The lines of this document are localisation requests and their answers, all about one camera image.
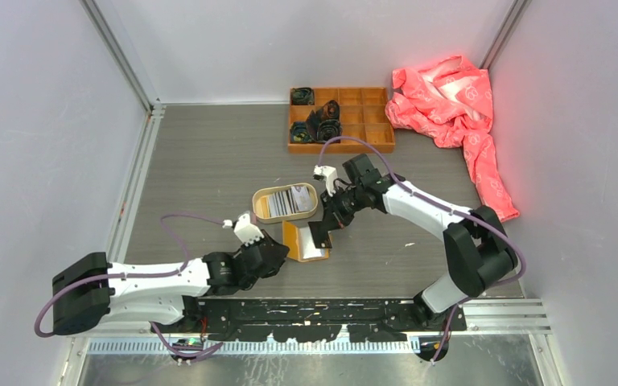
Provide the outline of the orange leather card holder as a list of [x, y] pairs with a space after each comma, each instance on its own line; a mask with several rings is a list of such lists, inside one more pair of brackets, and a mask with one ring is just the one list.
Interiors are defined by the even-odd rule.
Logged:
[[289, 221], [282, 222], [282, 243], [288, 247], [287, 258], [300, 263], [327, 260], [327, 248], [317, 248], [308, 226], [298, 227]]

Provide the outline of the beige oval card tray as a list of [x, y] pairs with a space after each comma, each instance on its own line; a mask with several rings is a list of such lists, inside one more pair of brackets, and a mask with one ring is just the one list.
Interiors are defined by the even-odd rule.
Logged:
[[319, 206], [316, 189], [309, 183], [267, 187], [256, 191], [252, 209], [263, 224], [304, 220], [312, 217]]

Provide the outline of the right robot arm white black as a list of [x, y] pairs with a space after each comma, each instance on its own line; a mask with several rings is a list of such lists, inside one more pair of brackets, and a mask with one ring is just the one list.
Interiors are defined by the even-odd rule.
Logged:
[[436, 329], [446, 312], [476, 298], [518, 265], [516, 249], [493, 209], [460, 207], [418, 189], [403, 177], [382, 174], [365, 154], [343, 164], [348, 181], [341, 187], [336, 168], [316, 165], [313, 177], [325, 184], [323, 216], [308, 227], [316, 248], [332, 246], [330, 233], [344, 229], [363, 209], [408, 220], [443, 242], [447, 272], [413, 298], [412, 314], [424, 330]]

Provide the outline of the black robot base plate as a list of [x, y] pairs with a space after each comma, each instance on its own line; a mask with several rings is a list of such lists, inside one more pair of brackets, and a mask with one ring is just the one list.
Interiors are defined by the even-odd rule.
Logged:
[[161, 325], [164, 334], [207, 335], [215, 341], [285, 343], [337, 339], [346, 330], [350, 342], [397, 342], [414, 332], [465, 331], [457, 312], [425, 316], [405, 298], [253, 299], [185, 298], [183, 317]]

